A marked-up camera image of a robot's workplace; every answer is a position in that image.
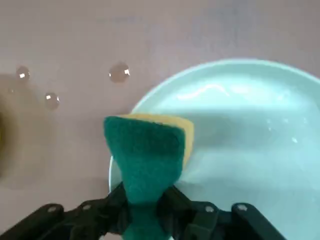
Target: light blue plate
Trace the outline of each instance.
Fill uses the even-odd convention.
[[[177,187],[224,210],[255,205],[288,240],[320,240],[320,81],[269,61],[187,69],[150,91],[133,113],[194,122]],[[121,181],[113,162],[109,183]]]

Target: table surface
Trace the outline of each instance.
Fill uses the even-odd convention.
[[[320,76],[319,9],[318,0],[2,0],[0,231],[49,202],[104,197],[104,117],[128,113],[174,73],[256,58]],[[123,82],[109,77],[117,63],[129,67]],[[16,78],[19,66],[29,80]],[[46,93],[59,96],[56,109]]]

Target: wet surface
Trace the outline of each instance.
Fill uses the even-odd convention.
[[[53,125],[35,89],[0,74],[0,187],[41,181],[52,152]]]

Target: yellow sponge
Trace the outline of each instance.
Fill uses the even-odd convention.
[[[194,124],[191,121],[178,116],[145,114],[145,113],[125,114],[119,117],[127,118],[127,119],[137,119],[137,120],[147,121],[147,122],[156,123],[156,124],[169,125],[169,126],[177,127],[184,130],[185,148],[184,148],[184,157],[183,157],[183,168],[186,166],[192,152],[192,146],[193,146],[194,137],[195,137],[195,128],[194,128]]]

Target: sponge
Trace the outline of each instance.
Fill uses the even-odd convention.
[[[126,240],[158,239],[157,201],[180,177],[191,153],[194,128],[183,118],[150,114],[110,116],[104,135],[121,174],[131,208]]]

